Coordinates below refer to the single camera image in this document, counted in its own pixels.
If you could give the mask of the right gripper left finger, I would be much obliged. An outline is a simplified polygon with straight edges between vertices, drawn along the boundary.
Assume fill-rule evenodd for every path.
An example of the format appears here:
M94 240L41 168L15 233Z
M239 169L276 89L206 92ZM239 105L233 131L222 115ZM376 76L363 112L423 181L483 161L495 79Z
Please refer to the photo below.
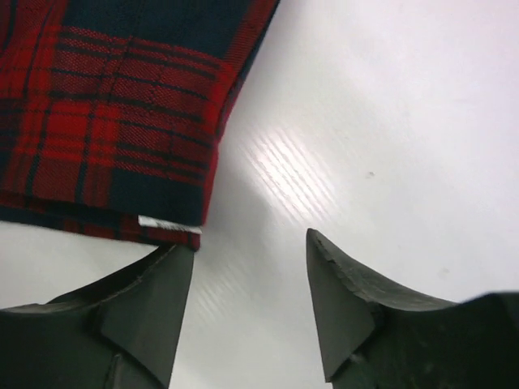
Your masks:
M1 311L3 388L169 387L194 253L162 246L96 282Z

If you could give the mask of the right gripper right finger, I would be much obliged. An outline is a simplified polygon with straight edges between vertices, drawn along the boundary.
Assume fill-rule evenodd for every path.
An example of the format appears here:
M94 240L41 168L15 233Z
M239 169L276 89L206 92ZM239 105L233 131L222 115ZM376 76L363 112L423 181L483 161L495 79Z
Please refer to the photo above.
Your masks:
M324 378L335 388L515 388L518 295L455 303L409 289L317 230L307 277Z

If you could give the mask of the red plaid pleated skirt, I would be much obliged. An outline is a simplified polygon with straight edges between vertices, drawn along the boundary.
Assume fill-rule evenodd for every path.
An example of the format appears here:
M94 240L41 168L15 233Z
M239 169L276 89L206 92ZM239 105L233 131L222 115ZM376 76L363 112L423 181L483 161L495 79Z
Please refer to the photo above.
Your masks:
M1 218L198 250L275 1L4 1Z

